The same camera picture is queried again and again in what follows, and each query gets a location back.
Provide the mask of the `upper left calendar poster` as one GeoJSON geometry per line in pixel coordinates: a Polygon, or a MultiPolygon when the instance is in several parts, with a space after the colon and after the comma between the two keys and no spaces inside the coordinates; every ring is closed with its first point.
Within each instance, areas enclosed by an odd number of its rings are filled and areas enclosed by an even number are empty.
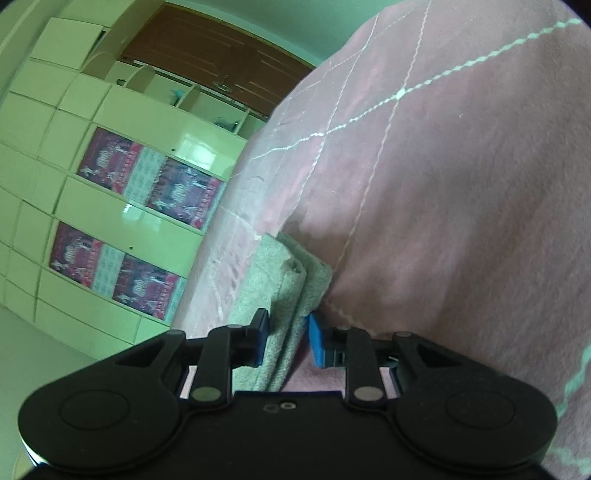
{"type": "Polygon", "coordinates": [[[49,267],[90,288],[103,246],[101,241],[60,222],[49,257],[49,267]]]}

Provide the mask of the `cream glossy wardrobe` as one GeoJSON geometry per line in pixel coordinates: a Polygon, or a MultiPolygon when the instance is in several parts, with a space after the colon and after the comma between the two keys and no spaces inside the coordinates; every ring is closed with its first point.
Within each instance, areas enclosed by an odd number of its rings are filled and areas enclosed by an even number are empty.
{"type": "Polygon", "coordinates": [[[169,328],[245,147],[197,88],[116,76],[113,27],[50,18],[1,103],[1,303],[94,358],[169,328]]]}

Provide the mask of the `lower left calendar poster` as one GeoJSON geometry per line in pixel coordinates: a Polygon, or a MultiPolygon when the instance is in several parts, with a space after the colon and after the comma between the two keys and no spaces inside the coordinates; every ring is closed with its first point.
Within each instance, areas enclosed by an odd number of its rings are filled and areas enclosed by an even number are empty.
{"type": "Polygon", "coordinates": [[[112,299],[170,324],[185,285],[184,278],[133,256],[125,255],[112,299]]]}

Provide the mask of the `upper right calendar poster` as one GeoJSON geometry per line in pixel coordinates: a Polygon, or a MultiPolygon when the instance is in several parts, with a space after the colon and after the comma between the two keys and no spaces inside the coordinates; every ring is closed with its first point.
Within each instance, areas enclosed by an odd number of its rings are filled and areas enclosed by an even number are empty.
{"type": "Polygon", "coordinates": [[[122,195],[142,150],[141,144],[97,127],[77,175],[122,195]]]}

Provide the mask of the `lower right calendar poster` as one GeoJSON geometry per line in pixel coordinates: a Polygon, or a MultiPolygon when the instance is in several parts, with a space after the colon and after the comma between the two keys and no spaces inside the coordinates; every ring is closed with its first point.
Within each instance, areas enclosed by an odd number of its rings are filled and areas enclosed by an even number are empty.
{"type": "Polygon", "coordinates": [[[224,188],[223,181],[167,158],[145,205],[197,230],[204,230],[224,188]]]}

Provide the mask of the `dark brown wooden door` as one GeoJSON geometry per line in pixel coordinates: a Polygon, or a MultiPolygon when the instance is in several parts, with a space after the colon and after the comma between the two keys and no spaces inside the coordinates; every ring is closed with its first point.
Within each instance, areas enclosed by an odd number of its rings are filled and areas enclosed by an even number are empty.
{"type": "Polygon", "coordinates": [[[164,4],[119,56],[191,80],[269,116],[314,69],[262,38],[164,4]]]}

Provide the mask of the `grey knit pants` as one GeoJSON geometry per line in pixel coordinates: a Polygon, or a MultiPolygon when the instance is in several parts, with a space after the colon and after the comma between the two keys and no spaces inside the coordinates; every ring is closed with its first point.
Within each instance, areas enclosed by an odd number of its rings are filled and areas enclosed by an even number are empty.
{"type": "Polygon", "coordinates": [[[270,335],[262,365],[232,372],[235,391],[277,392],[283,388],[307,332],[305,318],[320,306],[331,281],[331,267],[293,237],[283,233],[263,236],[228,323],[247,325],[256,310],[264,308],[270,314],[270,335]]]}

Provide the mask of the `pink checked bed sheet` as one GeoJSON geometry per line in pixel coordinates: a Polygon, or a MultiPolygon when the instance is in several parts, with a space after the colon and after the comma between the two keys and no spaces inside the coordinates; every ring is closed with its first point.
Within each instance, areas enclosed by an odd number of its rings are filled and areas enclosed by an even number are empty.
{"type": "Polygon", "coordinates": [[[225,323],[263,236],[332,268],[325,318],[407,330],[555,403],[590,475],[590,29],[560,1],[407,1],[246,144],[174,326],[225,323]]]}

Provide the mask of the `cream corner shelf unit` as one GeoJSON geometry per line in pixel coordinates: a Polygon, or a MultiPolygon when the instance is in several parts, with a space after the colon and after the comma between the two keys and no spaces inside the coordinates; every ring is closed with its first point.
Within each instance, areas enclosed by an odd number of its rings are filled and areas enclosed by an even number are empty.
{"type": "Polygon", "coordinates": [[[126,63],[112,54],[97,53],[82,72],[176,107],[242,138],[249,139],[267,118],[222,93],[147,63],[126,63]]]}

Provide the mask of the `calendar poster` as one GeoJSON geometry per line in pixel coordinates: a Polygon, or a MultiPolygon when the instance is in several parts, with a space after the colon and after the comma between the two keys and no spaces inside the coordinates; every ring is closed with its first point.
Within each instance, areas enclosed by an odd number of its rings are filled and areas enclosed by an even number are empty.
{"type": "Polygon", "coordinates": [[[141,144],[97,127],[77,175],[122,195],[142,150],[141,144]]]}
{"type": "Polygon", "coordinates": [[[133,256],[125,255],[112,299],[170,324],[185,285],[184,278],[133,256]]]}
{"type": "Polygon", "coordinates": [[[49,267],[90,288],[103,246],[101,241],[60,222],[49,257],[49,267]]]}
{"type": "Polygon", "coordinates": [[[224,188],[223,181],[167,158],[145,205],[197,230],[204,230],[224,188]]]}

